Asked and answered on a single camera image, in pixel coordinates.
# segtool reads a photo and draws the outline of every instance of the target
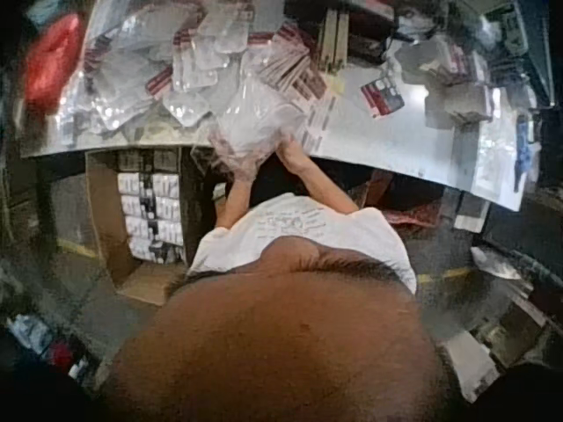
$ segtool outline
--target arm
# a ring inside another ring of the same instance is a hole
[[[277,154],[288,171],[303,181],[314,200],[341,214],[352,214],[360,210],[350,197],[312,162],[294,139],[284,141]]]
[[[225,227],[226,229],[232,229],[232,226],[248,213],[251,190],[252,181],[235,179],[224,210],[217,216],[216,228]]]

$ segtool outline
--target person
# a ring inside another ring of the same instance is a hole
[[[252,177],[235,173],[187,285],[116,356],[108,418],[446,420],[457,380],[420,321],[397,233],[295,140],[277,155],[310,197],[251,210]]]

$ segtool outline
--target stack of boxes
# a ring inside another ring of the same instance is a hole
[[[177,152],[171,149],[121,151],[119,169],[121,209],[131,254],[158,264],[186,262]]]

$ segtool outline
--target cardboard box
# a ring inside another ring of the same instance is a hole
[[[88,199],[99,257],[117,293],[163,305],[167,287],[183,277],[187,267],[153,264],[131,255],[118,190],[118,153],[119,150],[106,150],[86,155]],[[178,149],[178,160],[181,223],[186,263],[190,266],[201,238],[212,230],[216,216],[212,192],[190,157],[190,149]]]

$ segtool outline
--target floor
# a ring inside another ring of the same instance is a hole
[[[422,317],[438,339],[469,330],[482,315],[508,306],[493,282],[471,271],[473,236],[452,227],[457,196],[446,190],[438,228],[406,239],[413,269],[422,275],[417,293]],[[88,207],[80,200],[85,198],[84,175],[53,184],[51,198],[55,236],[12,250],[11,270],[48,322],[77,334],[92,353],[110,360],[157,307],[117,295],[99,262],[85,256],[95,251],[95,243]],[[62,247],[52,242],[55,237],[66,241]]]

